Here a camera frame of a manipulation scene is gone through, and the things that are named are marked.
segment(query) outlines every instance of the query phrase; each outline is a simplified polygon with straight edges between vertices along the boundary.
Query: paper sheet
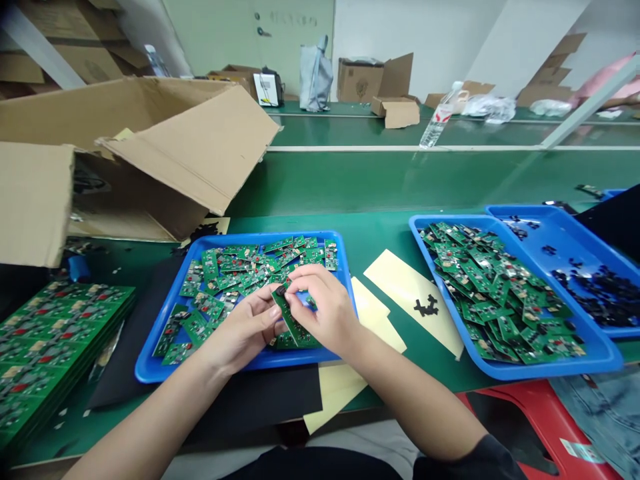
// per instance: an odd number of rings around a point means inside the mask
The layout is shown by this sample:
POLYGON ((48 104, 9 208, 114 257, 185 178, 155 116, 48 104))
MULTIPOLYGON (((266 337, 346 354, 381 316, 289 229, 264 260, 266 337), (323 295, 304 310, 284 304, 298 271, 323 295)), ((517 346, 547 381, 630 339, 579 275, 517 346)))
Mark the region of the paper sheet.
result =
POLYGON ((365 270, 365 276, 442 343, 456 359, 460 358, 465 346, 438 287, 389 250, 384 250, 365 270), (439 311, 437 315, 423 317, 413 308, 416 299, 420 300, 421 305, 429 305, 429 295, 438 300, 436 307, 439 311))
MULTIPOLYGON (((351 284, 360 323, 398 352, 404 352, 407 346, 387 318, 389 309, 357 278, 353 277, 351 284)), ((344 363, 322 365, 319 374, 323 409, 304 416, 309 434, 334 418, 367 386, 367 382, 344 363)))

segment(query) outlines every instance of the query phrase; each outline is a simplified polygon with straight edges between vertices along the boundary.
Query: black sleeve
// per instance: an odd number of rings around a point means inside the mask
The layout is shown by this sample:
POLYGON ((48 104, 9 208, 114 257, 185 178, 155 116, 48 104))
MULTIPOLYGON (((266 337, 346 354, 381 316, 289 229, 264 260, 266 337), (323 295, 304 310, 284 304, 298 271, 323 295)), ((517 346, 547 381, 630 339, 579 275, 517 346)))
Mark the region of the black sleeve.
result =
POLYGON ((470 454, 457 461, 418 457, 413 466, 413 480, 427 478, 527 480, 509 451, 492 435, 482 438, 470 454))

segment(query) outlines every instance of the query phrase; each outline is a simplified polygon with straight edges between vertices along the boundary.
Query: pink object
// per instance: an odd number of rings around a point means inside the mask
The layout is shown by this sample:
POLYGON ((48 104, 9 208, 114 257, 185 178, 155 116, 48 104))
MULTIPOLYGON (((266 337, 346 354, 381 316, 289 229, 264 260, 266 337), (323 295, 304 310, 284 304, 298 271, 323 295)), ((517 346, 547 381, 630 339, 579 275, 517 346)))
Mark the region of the pink object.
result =
MULTIPOLYGON (((624 67, 627 62, 629 62, 635 52, 631 55, 628 55, 620 60, 616 60, 612 64, 604 67, 603 69, 598 70, 598 72, 592 76, 589 80, 585 82, 585 84, 580 87, 576 93, 574 93, 569 99, 569 103, 576 108, 578 106, 578 102, 580 98, 590 97, 594 93, 596 93, 602 85, 604 85, 607 80, 609 80, 612 76, 618 72, 622 67, 624 67)), ((640 92, 640 75, 636 75, 634 80, 630 81, 624 87, 622 87, 618 92, 616 92, 611 98, 626 98, 634 93, 640 92)))

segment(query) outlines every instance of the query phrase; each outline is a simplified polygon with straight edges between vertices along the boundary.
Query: white bag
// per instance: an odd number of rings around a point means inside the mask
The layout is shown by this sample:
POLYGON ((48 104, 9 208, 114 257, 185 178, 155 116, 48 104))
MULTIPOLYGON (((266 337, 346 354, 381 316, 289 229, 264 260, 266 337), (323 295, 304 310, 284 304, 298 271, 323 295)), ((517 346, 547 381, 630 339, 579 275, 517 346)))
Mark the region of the white bag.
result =
POLYGON ((329 110, 327 101, 333 82, 331 59, 325 57, 329 37, 320 38, 318 45, 300 46, 300 108, 317 112, 329 110))

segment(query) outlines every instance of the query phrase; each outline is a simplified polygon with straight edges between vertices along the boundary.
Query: stacked circuit boards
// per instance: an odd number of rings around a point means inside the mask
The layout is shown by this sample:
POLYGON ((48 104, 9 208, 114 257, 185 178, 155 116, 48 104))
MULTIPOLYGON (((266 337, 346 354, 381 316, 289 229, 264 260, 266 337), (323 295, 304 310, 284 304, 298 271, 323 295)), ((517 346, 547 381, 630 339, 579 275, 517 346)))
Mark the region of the stacked circuit boards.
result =
POLYGON ((587 354, 568 306, 494 232, 440 222, 419 233, 482 358, 531 365, 587 354))
POLYGON ((0 445, 24 446, 133 306, 132 287, 54 281, 0 324, 0 445))
MULTIPOLYGON (((176 303, 160 334, 153 356, 163 365, 182 363, 222 324, 242 297, 270 283, 289 285, 289 274, 300 265, 317 263, 338 270, 337 244, 316 237, 288 237, 267 245, 230 245, 204 250, 192 259, 179 295, 189 297, 186 305, 176 303), (188 341, 180 341, 181 332, 188 341)), ((275 350, 320 348, 320 343, 291 316, 284 290, 273 293, 289 330, 278 336, 275 350)), ((314 309, 310 296, 307 306, 314 309)))

